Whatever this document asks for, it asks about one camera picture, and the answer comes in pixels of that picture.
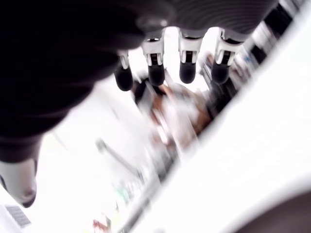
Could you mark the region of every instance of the black fingertip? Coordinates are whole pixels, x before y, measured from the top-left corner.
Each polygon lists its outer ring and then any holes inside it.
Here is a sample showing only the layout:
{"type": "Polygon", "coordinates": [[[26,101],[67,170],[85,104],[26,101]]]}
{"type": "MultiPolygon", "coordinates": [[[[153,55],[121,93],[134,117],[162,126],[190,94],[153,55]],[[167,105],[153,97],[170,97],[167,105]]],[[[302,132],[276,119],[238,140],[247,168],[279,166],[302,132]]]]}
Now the black fingertip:
{"type": "Polygon", "coordinates": [[[128,69],[123,69],[123,67],[119,67],[118,69],[116,69],[114,74],[116,77],[118,88],[121,91],[131,90],[133,86],[133,76],[130,67],[128,67],[128,69]]]}
{"type": "Polygon", "coordinates": [[[160,86],[165,80],[165,72],[163,64],[148,66],[149,80],[151,85],[160,86]]]}
{"type": "Polygon", "coordinates": [[[212,80],[217,84],[225,83],[229,78],[229,66],[225,64],[217,64],[215,61],[212,66],[212,80]]]}
{"type": "Polygon", "coordinates": [[[195,63],[180,62],[179,78],[183,83],[192,83],[195,78],[195,63]]]}
{"type": "Polygon", "coordinates": [[[28,202],[24,202],[21,205],[25,208],[29,208],[30,206],[33,205],[34,201],[35,201],[36,195],[28,202]]]}

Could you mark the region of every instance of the ribbed black surface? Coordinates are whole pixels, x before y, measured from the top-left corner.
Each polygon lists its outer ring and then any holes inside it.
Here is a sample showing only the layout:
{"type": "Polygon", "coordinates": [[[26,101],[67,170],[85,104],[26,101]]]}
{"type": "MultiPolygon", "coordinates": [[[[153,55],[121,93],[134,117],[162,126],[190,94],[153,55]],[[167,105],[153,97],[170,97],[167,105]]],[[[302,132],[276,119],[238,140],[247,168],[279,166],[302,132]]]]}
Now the ribbed black surface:
{"type": "Polygon", "coordinates": [[[174,24],[185,29],[222,27],[239,33],[251,33],[269,13],[275,0],[180,0],[173,3],[174,24]]]}

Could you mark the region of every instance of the robotic hand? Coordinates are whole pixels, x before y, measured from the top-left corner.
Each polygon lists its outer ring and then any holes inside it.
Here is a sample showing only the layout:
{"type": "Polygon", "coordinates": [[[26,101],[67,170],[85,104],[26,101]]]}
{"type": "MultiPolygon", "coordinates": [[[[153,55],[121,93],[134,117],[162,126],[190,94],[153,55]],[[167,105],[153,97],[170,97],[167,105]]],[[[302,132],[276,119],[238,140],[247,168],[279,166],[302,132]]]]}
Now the robotic hand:
{"type": "Polygon", "coordinates": [[[127,91],[128,50],[142,45],[154,85],[164,81],[162,32],[180,29],[180,78],[191,83],[202,38],[220,27],[213,79],[223,83],[242,42],[277,0],[53,0],[7,2],[0,25],[0,183],[35,200],[42,135],[115,73],[127,91]]]}

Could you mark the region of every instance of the white surface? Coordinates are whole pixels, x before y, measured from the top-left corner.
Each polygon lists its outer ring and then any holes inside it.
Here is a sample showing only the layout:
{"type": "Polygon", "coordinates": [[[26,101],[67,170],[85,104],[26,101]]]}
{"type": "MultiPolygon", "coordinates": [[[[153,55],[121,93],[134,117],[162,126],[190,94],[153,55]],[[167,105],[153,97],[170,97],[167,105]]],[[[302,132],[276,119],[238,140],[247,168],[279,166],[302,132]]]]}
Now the white surface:
{"type": "Polygon", "coordinates": [[[310,188],[311,48],[304,46],[311,34],[309,9],[133,232],[230,232],[310,188]]]}
{"type": "MultiPolygon", "coordinates": [[[[54,132],[72,153],[92,156],[92,151],[98,154],[95,142],[101,138],[124,160],[139,166],[144,156],[142,141],[147,139],[148,132],[131,96],[122,94],[129,93],[118,90],[115,81],[108,78],[94,89],[85,102],[73,109],[54,132]],[[123,102],[115,98],[117,95],[109,95],[114,90],[120,92],[123,102]]],[[[115,168],[117,163],[110,165],[110,170],[118,171],[115,175],[122,172],[120,168],[115,168]]]]}
{"type": "Polygon", "coordinates": [[[193,103],[165,98],[162,105],[166,124],[178,148],[196,138],[191,123],[197,120],[199,112],[193,103]]]}
{"type": "Polygon", "coordinates": [[[37,172],[37,196],[24,209],[33,224],[32,233],[82,233],[91,226],[102,192],[100,159],[88,154],[69,153],[52,134],[45,136],[37,172]]]}

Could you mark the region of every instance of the blurred object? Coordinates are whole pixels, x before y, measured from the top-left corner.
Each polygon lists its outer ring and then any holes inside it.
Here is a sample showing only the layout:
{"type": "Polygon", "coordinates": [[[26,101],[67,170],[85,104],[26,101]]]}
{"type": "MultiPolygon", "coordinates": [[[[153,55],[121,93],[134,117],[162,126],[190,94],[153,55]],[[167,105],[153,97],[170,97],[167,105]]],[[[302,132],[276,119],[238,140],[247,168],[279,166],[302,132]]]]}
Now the blurred object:
{"type": "Polygon", "coordinates": [[[0,205],[0,231],[23,233],[31,225],[21,208],[13,205],[0,205]]]}
{"type": "Polygon", "coordinates": [[[133,232],[310,232],[310,6],[133,232]]]}
{"type": "Polygon", "coordinates": [[[93,228],[94,229],[100,229],[103,232],[107,232],[110,229],[108,226],[105,226],[104,224],[100,223],[97,220],[93,221],[93,228]]]}
{"type": "Polygon", "coordinates": [[[169,84],[159,87],[150,85],[148,78],[140,78],[143,81],[133,87],[134,99],[144,116],[162,127],[165,140],[172,138],[178,148],[184,149],[210,123],[210,116],[205,107],[200,107],[204,98],[173,83],[165,72],[169,84]]]}
{"type": "Polygon", "coordinates": [[[264,62],[277,41],[286,32],[303,3],[304,1],[284,0],[268,14],[244,42],[241,51],[233,59],[228,73],[229,79],[226,83],[217,84],[214,82],[211,71],[214,56],[210,52],[205,54],[200,62],[200,74],[208,85],[207,108],[213,118],[251,79],[252,74],[264,62]]]}
{"type": "Polygon", "coordinates": [[[112,148],[110,148],[103,140],[98,139],[96,141],[96,146],[100,153],[107,151],[120,165],[122,165],[127,171],[139,179],[142,179],[141,172],[131,166],[126,160],[119,156],[112,148]]]}

